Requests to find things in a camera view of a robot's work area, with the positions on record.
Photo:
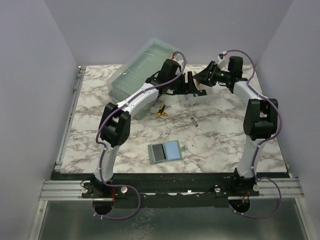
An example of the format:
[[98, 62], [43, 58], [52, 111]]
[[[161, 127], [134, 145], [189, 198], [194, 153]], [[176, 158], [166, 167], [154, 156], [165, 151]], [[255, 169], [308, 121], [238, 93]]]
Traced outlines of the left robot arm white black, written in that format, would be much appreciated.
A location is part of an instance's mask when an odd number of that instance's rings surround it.
[[99, 197], [107, 197], [111, 188], [122, 187], [111, 184], [114, 164], [120, 146], [130, 136], [132, 118], [140, 110], [162, 95], [199, 97], [207, 94], [204, 89], [197, 88], [191, 71], [184, 74], [185, 67], [185, 64], [166, 59], [161, 69], [149, 76], [135, 93], [117, 104], [110, 102], [105, 106], [96, 136], [96, 143], [103, 145], [103, 150], [91, 181]]

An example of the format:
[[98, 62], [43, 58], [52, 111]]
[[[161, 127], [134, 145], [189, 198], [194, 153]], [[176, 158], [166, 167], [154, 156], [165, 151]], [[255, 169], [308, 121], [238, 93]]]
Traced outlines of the green leather card holder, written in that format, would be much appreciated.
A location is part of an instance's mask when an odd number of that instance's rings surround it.
[[[163, 145], [164, 153], [166, 157], [166, 160], [164, 161], [160, 161], [160, 162], [154, 161], [152, 145], [157, 145], [157, 144]], [[186, 150], [186, 147], [184, 145], [180, 145], [178, 140], [167, 141], [167, 142], [157, 143], [157, 144], [149, 144], [147, 146], [149, 162], [151, 165], [179, 161], [183, 159], [182, 152]]]

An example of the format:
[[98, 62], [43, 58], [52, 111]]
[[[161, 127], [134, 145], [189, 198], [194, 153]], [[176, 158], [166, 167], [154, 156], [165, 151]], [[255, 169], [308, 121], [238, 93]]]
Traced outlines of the white card tray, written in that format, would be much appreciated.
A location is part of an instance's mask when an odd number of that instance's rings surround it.
[[205, 94], [199, 93], [191, 93], [187, 95], [180, 95], [179, 102], [184, 107], [192, 107], [195, 105], [209, 104], [209, 102], [213, 99], [214, 89], [210, 86], [200, 85], [200, 91], [205, 91]]

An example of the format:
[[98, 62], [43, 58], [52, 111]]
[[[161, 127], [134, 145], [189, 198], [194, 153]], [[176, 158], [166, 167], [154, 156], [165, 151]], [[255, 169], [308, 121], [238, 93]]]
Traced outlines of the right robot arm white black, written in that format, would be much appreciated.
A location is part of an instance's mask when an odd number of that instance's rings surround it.
[[246, 104], [243, 131], [246, 135], [242, 157], [235, 168], [227, 192], [241, 196], [252, 190], [257, 180], [257, 166], [265, 143], [278, 129], [278, 101], [259, 96], [257, 91], [243, 78], [243, 58], [231, 56], [227, 71], [211, 61], [210, 64], [193, 77], [197, 83], [213, 87], [222, 84]]

